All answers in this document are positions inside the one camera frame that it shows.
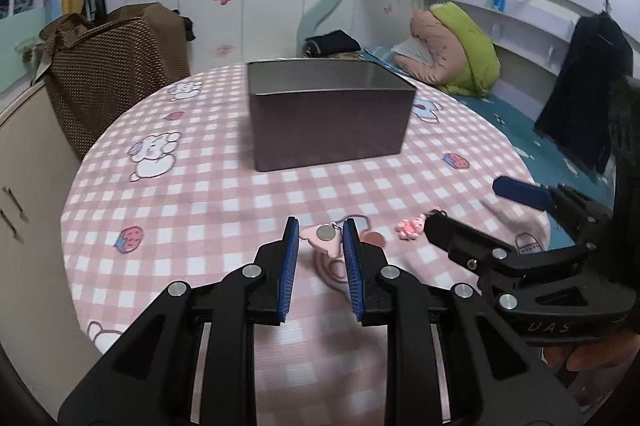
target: round table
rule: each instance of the round table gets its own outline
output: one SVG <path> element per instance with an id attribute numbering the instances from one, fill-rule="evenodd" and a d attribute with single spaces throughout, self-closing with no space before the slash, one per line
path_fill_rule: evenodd
<path id="1" fill-rule="evenodd" d="M 424 235 L 394 230 L 439 207 L 526 249 L 546 249 L 546 214 L 492 192 L 501 174 L 531 181 L 507 138 L 446 94 L 418 91 L 402 152 L 295 170 L 253 169 L 244 65 L 194 75 L 123 114 L 84 158 L 62 214 L 65 266 L 82 330 L 106 351 L 173 280 L 219 281 L 280 239 L 360 215 L 390 263 L 449 288 L 475 276 Z M 257 327 L 255 385 L 263 425 L 382 424 L 385 330 L 357 324 L 343 294 L 314 271 L 301 241 L 281 327 Z"/>

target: cartoon bunny print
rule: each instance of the cartoon bunny print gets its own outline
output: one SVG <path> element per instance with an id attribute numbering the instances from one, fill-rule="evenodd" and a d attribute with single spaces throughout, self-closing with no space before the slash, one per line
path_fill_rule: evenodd
<path id="1" fill-rule="evenodd" d="M 440 123 L 436 115 L 436 112 L 439 110 L 442 110 L 442 106 L 428 99 L 416 99 L 412 107 L 412 112 L 417 115 L 419 119 L 431 124 Z"/>
<path id="2" fill-rule="evenodd" d="M 175 164 L 173 153 L 182 137 L 179 132 L 149 135 L 142 142 L 136 142 L 129 149 L 131 161 L 135 163 L 134 172 L 129 175 L 131 182 L 140 179 L 152 179 L 164 175 Z"/>
<path id="3" fill-rule="evenodd" d="M 191 97 L 196 97 L 197 94 L 200 93 L 200 89 L 202 88 L 202 81 L 191 81 L 191 82 L 179 82 L 174 84 L 171 88 L 169 88 L 169 93 L 174 97 L 171 101 L 190 99 Z"/>
<path id="4" fill-rule="evenodd" d="M 97 321 L 90 322 L 86 332 L 89 339 L 94 342 L 94 345 L 103 354 L 110 349 L 113 343 L 122 335 L 122 332 L 119 330 L 105 330 L 102 328 L 102 324 Z"/>

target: pink pig toy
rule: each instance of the pink pig toy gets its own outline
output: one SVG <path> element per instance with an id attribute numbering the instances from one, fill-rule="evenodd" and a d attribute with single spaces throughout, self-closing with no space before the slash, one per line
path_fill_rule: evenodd
<path id="1" fill-rule="evenodd" d="M 414 219 L 398 222 L 398 225 L 396 225 L 396 231 L 398 231 L 398 236 L 400 237 L 400 239 L 417 239 L 422 234 L 422 231 L 424 231 L 425 219 L 425 215 L 419 215 Z"/>

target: blue bedsheet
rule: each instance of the blue bedsheet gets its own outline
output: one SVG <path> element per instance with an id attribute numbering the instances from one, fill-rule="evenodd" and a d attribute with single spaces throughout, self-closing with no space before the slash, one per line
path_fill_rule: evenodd
<path id="1" fill-rule="evenodd" d="M 366 48 L 361 56 L 382 64 L 391 72 L 401 73 L 391 61 L 393 52 L 388 46 Z M 562 155 L 549 139 L 534 132 L 534 122 L 508 102 L 490 94 L 486 98 L 452 95 L 480 117 L 498 128 L 516 148 L 533 179 L 543 185 L 566 184 L 583 192 L 588 197 L 608 206 L 613 205 L 613 190 L 603 177 L 593 173 L 587 175 Z M 573 245 L 564 230 L 551 219 L 550 249 Z"/>

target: blue label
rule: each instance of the blue label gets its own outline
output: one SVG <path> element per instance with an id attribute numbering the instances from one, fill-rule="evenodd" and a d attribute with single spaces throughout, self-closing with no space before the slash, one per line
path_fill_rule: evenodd
<path id="1" fill-rule="evenodd" d="M 504 6 L 507 0 L 494 0 L 494 8 L 500 12 L 504 12 Z"/>

